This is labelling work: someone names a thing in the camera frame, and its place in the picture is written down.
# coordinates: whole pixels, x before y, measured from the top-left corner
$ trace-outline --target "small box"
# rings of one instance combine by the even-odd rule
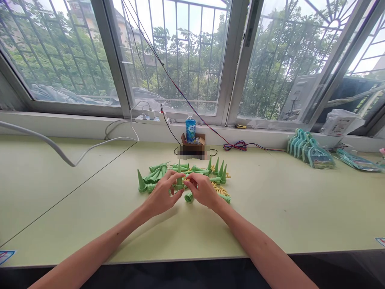
[[[182,145],[178,149],[178,157],[180,159],[209,159],[210,157],[210,148],[205,146],[205,135],[204,134],[195,134],[195,137],[199,137],[199,144],[190,144],[186,143],[186,137],[184,134],[180,137],[182,140]]]
[[[205,134],[195,134],[195,138],[199,137],[199,144],[190,144],[190,143],[187,143],[185,142],[186,141],[186,137],[184,135],[184,133],[182,134],[182,136],[180,137],[181,140],[182,140],[182,143],[184,146],[193,146],[193,147],[198,147],[198,146],[204,146],[205,145],[205,137],[206,135]]]

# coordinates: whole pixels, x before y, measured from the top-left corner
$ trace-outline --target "desk surface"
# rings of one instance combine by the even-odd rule
[[[53,140],[72,161],[100,142]],[[97,147],[72,168],[36,138],[0,135],[0,246],[133,144],[121,141]]]
[[[18,250],[4,265],[57,264],[108,230],[148,196],[137,191],[136,169],[146,175],[150,165],[177,162],[174,148],[134,145],[3,246]],[[231,205],[285,252],[384,249],[375,238],[385,236],[385,174],[356,171],[339,161],[335,170],[316,170],[280,152],[218,150],[232,176],[225,185]],[[215,213],[181,199],[129,236],[109,263],[242,256]]]

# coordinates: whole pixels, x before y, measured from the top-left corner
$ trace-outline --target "window glass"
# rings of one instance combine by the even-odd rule
[[[357,3],[265,1],[238,116],[297,121]]]
[[[0,49],[34,100],[120,105],[90,0],[0,1]]]
[[[149,101],[159,110],[157,94],[166,111],[191,111],[140,33],[139,16],[148,40],[186,98],[198,113],[215,115],[231,1],[113,0],[113,4],[134,101]]]
[[[332,95],[333,107],[325,108],[317,122],[333,108],[361,115],[366,124],[385,105],[385,13],[368,36],[346,74],[342,86]]]

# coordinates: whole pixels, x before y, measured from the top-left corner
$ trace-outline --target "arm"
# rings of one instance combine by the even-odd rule
[[[218,196],[208,177],[191,173],[187,179],[190,181],[184,184],[192,191],[194,198],[225,221],[271,288],[318,288],[272,239]]]
[[[80,288],[134,230],[152,217],[174,206],[184,190],[174,194],[172,184],[182,176],[185,174],[169,170],[139,208],[119,224],[73,253],[30,288]]]

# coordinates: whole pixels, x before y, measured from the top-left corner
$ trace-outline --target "power strip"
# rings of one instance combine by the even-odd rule
[[[136,123],[145,123],[145,124],[160,124],[160,125],[167,125],[164,121],[163,114],[161,112],[158,113],[158,116],[156,116],[153,120],[150,119],[149,116],[146,116],[144,118],[142,115],[135,118]]]

